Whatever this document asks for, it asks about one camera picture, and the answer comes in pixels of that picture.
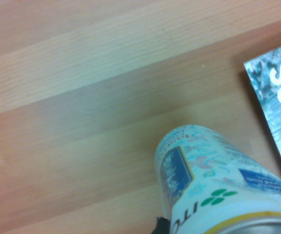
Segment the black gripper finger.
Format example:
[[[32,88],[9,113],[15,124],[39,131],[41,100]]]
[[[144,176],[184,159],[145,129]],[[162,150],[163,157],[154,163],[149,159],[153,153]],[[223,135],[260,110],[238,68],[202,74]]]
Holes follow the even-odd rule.
[[[153,234],[170,234],[170,220],[164,217],[157,217]]]

